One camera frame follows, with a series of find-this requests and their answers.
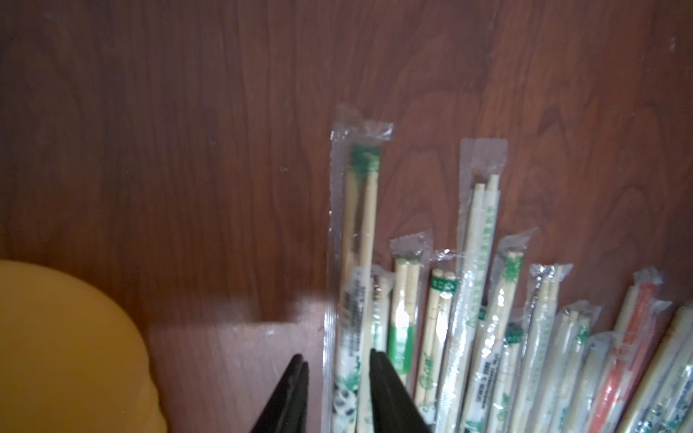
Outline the red bamboo print chopsticks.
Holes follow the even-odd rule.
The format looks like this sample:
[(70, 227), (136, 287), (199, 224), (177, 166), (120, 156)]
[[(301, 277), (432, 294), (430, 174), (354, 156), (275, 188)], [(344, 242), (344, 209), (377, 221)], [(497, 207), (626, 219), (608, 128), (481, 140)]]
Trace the red bamboo print chopsticks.
[(617, 432), (652, 432), (692, 346), (692, 304), (678, 308), (645, 370)]

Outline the white sleeve chopsticks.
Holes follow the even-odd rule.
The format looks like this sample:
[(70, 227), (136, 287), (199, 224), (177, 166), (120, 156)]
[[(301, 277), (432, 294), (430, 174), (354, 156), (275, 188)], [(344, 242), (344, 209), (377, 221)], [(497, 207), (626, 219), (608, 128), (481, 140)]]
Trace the white sleeve chopsticks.
[(484, 432), (490, 399), (500, 363), (505, 332), (517, 291), (525, 251), (534, 235), (533, 228), (503, 237), (488, 279), (485, 315), (474, 346), (474, 358), (463, 402), (462, 432)]

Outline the green tip chopsticks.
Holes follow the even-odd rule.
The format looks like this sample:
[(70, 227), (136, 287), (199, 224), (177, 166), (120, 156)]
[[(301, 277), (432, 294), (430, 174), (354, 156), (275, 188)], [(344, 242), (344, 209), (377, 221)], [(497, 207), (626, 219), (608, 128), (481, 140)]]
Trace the green tip chopsticks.
[(530, 431), (563, 431), (584, 351), (601, 310), (600, 306), (581, 299), (557, 314), (532, 409)]

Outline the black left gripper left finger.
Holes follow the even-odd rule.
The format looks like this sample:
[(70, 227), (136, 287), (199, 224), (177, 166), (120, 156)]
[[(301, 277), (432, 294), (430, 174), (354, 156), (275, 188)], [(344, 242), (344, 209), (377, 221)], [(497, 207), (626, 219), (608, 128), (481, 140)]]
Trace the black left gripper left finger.
[(309, 400), (309, 363), (301, 354), (290, 360), (252, 433), (305, 433)]

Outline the green panda chopsticks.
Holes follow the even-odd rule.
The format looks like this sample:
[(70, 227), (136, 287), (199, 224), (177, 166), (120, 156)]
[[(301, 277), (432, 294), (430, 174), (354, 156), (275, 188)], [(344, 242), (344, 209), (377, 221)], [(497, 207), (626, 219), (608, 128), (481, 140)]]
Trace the green panda chopsticks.
[(367, 403), (371, 283), (383, 145), (393, 124), (336, 109), (330, 141), (328, 295), (323, 351), (324, 432), (355, 432)]

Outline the red striped chopsticks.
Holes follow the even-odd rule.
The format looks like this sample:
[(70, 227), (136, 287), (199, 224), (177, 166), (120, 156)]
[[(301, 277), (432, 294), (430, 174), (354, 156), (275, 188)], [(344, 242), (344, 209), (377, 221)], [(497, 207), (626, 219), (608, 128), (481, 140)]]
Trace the red striped chopsticks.
[(659, 299), (662, 286), (662, 273), (654, 267), (633, 275), (588, 416), (589, 432), (615, 431), (653, 341), (658, 316), (671, 305)]

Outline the long plain chopsticks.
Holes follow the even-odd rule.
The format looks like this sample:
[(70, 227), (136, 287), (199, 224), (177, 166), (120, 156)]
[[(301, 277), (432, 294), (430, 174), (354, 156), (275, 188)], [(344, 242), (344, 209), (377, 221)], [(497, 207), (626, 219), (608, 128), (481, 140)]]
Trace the long plain chopsticks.
[(449, 331), (438, 392), (437, 432), (456, 432), (472, 358), (481, 301), (493, 250), (500, 201), (500, 178), (508, 142), (466, 138), (460, 143), (458, 177), (458, 288), (450, 310)]

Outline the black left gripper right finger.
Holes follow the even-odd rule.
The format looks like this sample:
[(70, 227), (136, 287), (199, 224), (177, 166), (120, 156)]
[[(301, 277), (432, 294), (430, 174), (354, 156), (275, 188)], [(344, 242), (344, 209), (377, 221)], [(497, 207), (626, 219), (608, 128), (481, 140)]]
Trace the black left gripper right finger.
[(369, 356), (369, 380), (375, 433), (429, 432), (389, 358), (375, 349)]

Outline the green label chopsticks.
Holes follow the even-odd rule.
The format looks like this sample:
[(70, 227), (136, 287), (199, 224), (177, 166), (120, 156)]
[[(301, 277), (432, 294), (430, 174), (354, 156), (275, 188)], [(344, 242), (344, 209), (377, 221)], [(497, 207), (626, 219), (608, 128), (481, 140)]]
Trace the green label chopsticks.
[(387, 356), (405, 389), (413, 391), (415, 349), (420, 309), (425, 301), (425, 277), (433, 250), (431, 229), (401, 236), (390, 242), (395, 285), (391, 295)]

